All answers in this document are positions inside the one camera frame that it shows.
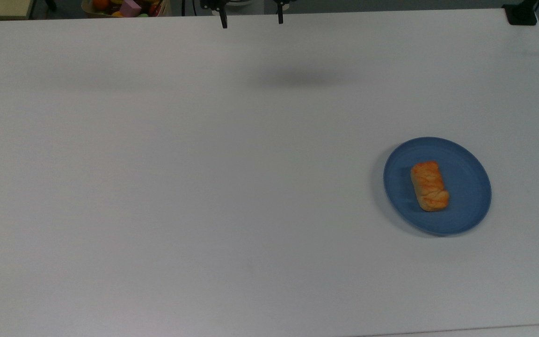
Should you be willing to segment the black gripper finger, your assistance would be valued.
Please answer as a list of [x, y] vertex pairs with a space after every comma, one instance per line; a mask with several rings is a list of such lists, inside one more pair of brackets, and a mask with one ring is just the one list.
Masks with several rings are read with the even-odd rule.
[[284, 12], [290, 7], [290, 3], [294, 2], [293, 0], [274, 0], [277, 10], [276, 15], [278, 17], [278, 23], [283, 24], [284, 21]]
[[228, 0], [201, 0], [201, 8], [209, 9], [212, 12], [217, 13], [222, 22], [222, 28], [227, 29], [227, 3]]

